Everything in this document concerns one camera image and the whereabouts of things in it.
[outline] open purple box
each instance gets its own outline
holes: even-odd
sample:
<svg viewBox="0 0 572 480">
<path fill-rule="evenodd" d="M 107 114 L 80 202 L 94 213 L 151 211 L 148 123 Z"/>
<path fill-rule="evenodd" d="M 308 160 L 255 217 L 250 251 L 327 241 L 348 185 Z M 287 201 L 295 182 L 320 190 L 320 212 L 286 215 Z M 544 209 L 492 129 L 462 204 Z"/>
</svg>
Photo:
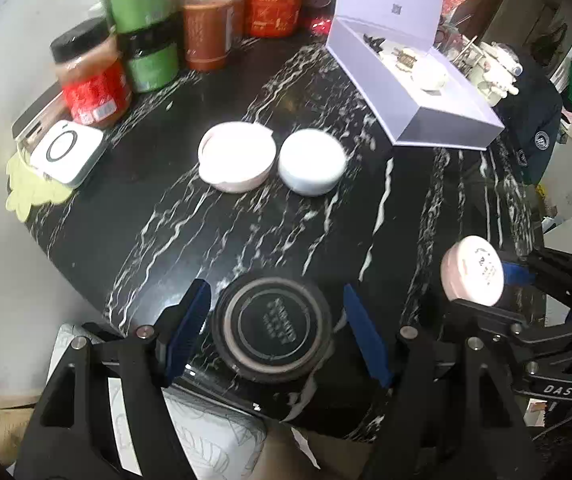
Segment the open purple box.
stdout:
<svg viewBox="0 0 572 480">
<path fill-rule="evenodd" d="M 393 144 L 485 150 L 504 125 L 468 80 L 435 48 L 442 0 L 337 0 L 327 48 L 348 73 Z M 427 93 L 408 73 L 389 70 L 363 36 L 386 38 L 447 70 Z"/>
</svg>

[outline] marble countertop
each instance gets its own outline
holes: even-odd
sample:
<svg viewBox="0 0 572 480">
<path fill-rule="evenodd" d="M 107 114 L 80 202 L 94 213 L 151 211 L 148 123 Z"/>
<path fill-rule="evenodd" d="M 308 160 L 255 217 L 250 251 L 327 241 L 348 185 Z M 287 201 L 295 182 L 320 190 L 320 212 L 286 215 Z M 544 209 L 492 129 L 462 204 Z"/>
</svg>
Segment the marble countertop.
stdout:
<svg viewBox="0 0 572 480">
<path fill-rule="evenodd" d="M 266 184 L 222 194 L 199 179 L 197 147 L 223 121 L 257 121 L 277 146 L 300 128 L 337 137 L 345 176 L 321 198 Z M 446 300 L 441 256 L 466 235 L 527 254 L 539 233 L 509 136 L 486 152 L 392 147 L 363 97 L 323 43 L 246 40 L 224 70 L 183 72 L 138 97 L 109 133 L 110 148 L 63 205 L 27 222 L 52 263 L 122 333 L 153 323 L 195 277 L 213 301 L 237 276 L 275 269 L 316 282 L 333 311 L 334 340 L 306 377 L 257 384 L 221 360 L 208 324 L 179 380 L 243 410 L 334 436 L 369 440 L 389 397 L 368 376 L 342 314 L 341 291 L 361 282 L 371 319 L 392 341 L 400 322 Z M 544 317 L 542 295 L 507 287 L 499 305 Z"/>
</svg>

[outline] black round lid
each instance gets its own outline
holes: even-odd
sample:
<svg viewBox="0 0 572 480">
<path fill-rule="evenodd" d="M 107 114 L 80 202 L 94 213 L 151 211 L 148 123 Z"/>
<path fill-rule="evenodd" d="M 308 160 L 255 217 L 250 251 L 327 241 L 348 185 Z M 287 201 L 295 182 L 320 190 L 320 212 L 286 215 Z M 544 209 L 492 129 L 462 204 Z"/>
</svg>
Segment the black round lid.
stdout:
<svg viewBox="0 0 572 480">
<path fill-rule="evenodd" d="M 105 41 L 110 35 L 104 18 L 92 18 L 71 28 L 50 43 L 50 51 L 56 63 L 64 63 L 85 54 Z"/>
<path fill-rule="evenodd" d="M 126 59 L 147 56 L 175 41 L 175 23 L 165 20 L 148 28 L 118 36 L 119 50 Z"/>
<path fill-rule="evenodd" d="M 269 274 L 248 274 L 222 293 L 213 339 L 224 361 L 254 381 L 290 381 L 323 356 L 331 315 L 314 285 Z"/>
</svg>

